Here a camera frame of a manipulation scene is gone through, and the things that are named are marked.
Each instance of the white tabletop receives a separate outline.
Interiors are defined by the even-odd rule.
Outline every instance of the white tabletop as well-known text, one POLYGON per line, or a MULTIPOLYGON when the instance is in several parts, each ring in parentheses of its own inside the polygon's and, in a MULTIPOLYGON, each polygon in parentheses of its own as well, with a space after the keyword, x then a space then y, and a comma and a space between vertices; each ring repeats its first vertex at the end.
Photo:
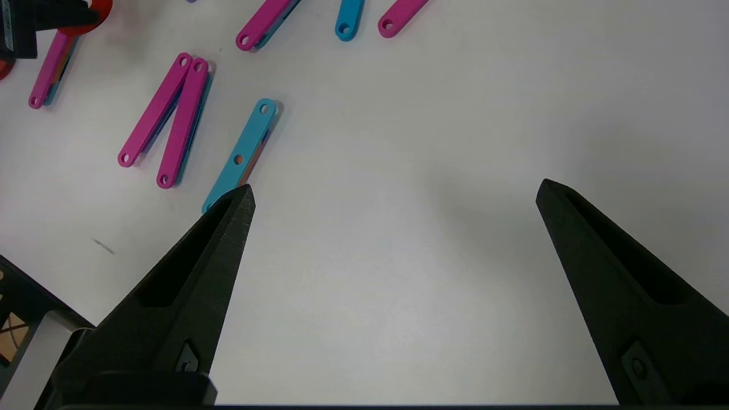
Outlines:
MULTIPOLYGON (((285 106, 211 377, 219 403, 614 403, 539 212, 580 191, 729 312, 729 2, 431 0, 394 39, 305 0, 119 0, 51 109, 0 82, 0 254, 99 322, 198 219, 263 97, 285 106), (175 56, 217 65, 182 184, 116 155, 175 56), (102 243, 109 250, 96 242, 102 243)), ((41 57, 51 32, 39 35, 41 57)))

